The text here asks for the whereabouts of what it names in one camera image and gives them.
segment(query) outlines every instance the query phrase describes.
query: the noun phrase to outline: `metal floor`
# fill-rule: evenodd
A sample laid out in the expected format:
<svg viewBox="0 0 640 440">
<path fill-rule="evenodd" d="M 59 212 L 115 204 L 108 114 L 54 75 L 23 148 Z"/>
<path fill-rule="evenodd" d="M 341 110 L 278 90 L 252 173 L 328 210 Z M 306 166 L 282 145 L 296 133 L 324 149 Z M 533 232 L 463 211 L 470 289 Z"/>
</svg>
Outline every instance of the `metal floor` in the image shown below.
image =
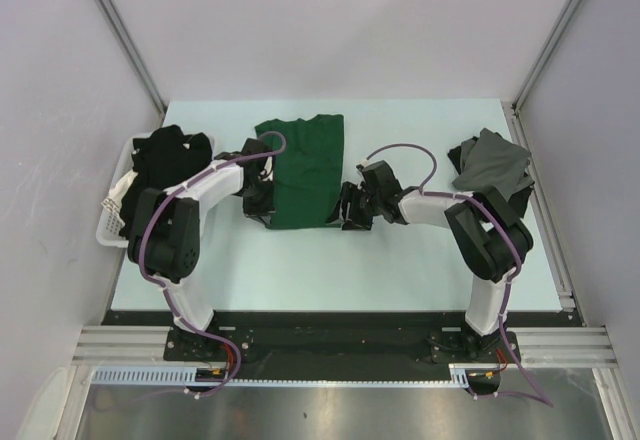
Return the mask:
<svg viewBox="0 0 640 440">
<path fill-rule="evenodd" d="M 591 370 L 536 370 L 556 407 L 461 390 L 228 387 L 195 401 L 167 394 L 111 409 L 150 387 L 93 386 L 78 440 L 612 439 Z M 502 389 L 528 391 L 509 370 Z"/>
</svg>

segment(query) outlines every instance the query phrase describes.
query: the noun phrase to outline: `white panel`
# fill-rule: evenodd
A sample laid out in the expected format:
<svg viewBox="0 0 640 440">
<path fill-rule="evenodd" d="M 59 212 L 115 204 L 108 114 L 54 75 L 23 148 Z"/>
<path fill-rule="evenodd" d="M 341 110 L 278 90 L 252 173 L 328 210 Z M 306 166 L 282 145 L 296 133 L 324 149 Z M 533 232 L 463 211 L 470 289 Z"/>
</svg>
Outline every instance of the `white panel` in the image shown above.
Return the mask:
<svg viewBox="0 0 640 440">
<path fill-rule="evenodd" d="M 0 438 L 67 366 L 117 264 L 97 244 L 117 152 L 157 120 L 94 0 L 0 0 Z"/>
<path fill-rule="evenodd" d="M 640 405 L 640 0 L 586 0 L 529 98 L 525 130 L 593 325 Z"/>
<path fill-rule="evenodd" d="M 344 115 L 343 180 L 358 182 L 355 166 L 388 143 L 415 142 L 431 149 L 439 168 L 427 185 L 452 191 L 455 170 L 447 151 L 483 127 L 509 138 L 497 100 L 321 100 L 172 102 L 166 123 L 216 137 L 221 150 L 239 149 L 263 120 Z M 431 160 L 412 149 L 379 155 L 404 185 L 417 185 Z M 524 219 L 534 248 L 514 284 L 512 310 L 558 311 L 560 303 L 533 210 Z M 371 232 L 335 228 L 267 230 L 242 214 L 229 197 L 207 216 L 194 272 L 218 310 L 444 311 L 469 306 L 473 275 L 451 231 L 375 220 Z M 138 265 L 125 260 L 114 310 L 166 310 L 159 289 Z"/>
<path fill-rule="evenodd" d="M 115 0 L 165 100 L 513 99 L 566 0 Z"/>
</svg>

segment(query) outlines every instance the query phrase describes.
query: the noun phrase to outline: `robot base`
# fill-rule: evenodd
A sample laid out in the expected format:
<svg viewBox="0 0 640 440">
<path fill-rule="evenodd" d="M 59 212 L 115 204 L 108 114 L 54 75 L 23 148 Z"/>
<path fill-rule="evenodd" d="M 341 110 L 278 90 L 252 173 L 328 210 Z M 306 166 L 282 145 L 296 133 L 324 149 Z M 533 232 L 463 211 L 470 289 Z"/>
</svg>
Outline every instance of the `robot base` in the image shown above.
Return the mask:
<svg viewBox="0 0 640 440">
<path fill-rule="evenodd" d="M 520 349 L 516 334 L 507 332 L 507 338 L 509 339 L 508 346 L 504 344 L 500 336 L 497 336 L 494 342 L 478 351 L 475 358 L 464 348 L 461 331 L 432 331 L 429 333 L 427 343 L 431 346 L 431 360 L 436 364 L 496 364 L 498 349 L 502 350 L 502 353 L 504 353 L 507 359 L 510 358 L 509 349 L 512 349 L 516 356 L 520 358 Z"/>
</svg>

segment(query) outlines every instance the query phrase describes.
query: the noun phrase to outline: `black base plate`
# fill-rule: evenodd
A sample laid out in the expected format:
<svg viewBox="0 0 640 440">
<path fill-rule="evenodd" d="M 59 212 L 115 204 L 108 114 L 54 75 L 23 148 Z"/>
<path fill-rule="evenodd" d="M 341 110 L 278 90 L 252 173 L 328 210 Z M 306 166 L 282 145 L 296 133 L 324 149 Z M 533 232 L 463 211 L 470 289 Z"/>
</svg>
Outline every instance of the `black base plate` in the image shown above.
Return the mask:
<svg viewBox="0 0 640 440">
<path fill-rule="evenodd" d="M 210 333 L 234 342 L 239 379 L 272 381 L 441 381 L 448 365 L 431 362 L 428 330 L 410 328 L 236 328 Z M 166 361 L 224 362 L 219 343 L 172 327 Z"/>
<path fill-rule="evenodd" d="M 509 346 L 506 346 L 500 337 L 495 344 L 491 345 L 487 349 L 483 350 L 478 358 L 470 358 L 468 354 L 462 349 L 460 342 L 461 333 L 459 331 L 432 331 L 429 334 L 431 340 L 431 360 L 436 364 L 449 364 L 449 363 L 497 363 L 496 350 L 500 348 L 502 353 L 505 354 L 507 359 L 510 358 L 509 350 L 515 351 L 518 359 L 520 358 L 520 347 L 518 345 L 518 339 L 513 332 L 507 332 L 507 338 L 509 339 Z"/>
</svg>

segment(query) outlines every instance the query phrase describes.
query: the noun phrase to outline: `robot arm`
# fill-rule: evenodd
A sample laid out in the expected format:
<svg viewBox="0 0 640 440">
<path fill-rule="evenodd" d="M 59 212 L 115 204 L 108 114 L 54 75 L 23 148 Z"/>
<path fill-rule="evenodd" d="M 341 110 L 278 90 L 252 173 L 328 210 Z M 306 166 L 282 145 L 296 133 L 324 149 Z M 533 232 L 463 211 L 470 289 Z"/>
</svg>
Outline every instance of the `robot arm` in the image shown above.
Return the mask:
<svg viewBox="0 0 640 440">
<path fill-rule="evenodd" d="M 466 326 L 478 348 L 496 337 L 499 312 L 508 273 L 515 267 L 513 255 L 495 230 L 485 229 L 481 212 L 465 200 L 472 196 L 497 219 L 513 242 L 520 259 L 533 247 L 533 239 L 520 218 L 494 187 L 473 194 L 420 193 L 402 189 L 389 165 L 376 162 L 358 166 L 363 181 L 343 186 L 342 214 L 348 228 L 368 230 L 373 217 L 389 223 L 426 224 L 451 229 L 464 261 L 473 274 Z"/>
<path fill-rule="evenodd" d="M 148 188 L 138 198 L 127 247 L 129 260 L 134 263 L 140 260 L 142 237 L 158 205 L 180 186 L 186 188 L 160 216 L 145 253 L 147 271 L 162 283 L 162 288 L 169 292 L 177 310 L 187 321 L 174 319 L 182 329 L 190 330 L 187 326 L 190 324 L 205 330 L 213 318 L 213 308 L 202 294 L 201 279 L 194 272 L 207 212 L 230 195 L 243 198 L 243 211 L 249 218 L 264 221 L 273 211 L 271 171 L 274 160 L 271 157 L 228 165 L 219 170 L 216 167 L 235 157 L 269 151 L 264 143 L 249 139 L 242 152 L 218 155 L 205 170 L 183 184 L 165 191 Z"/>
</svg>

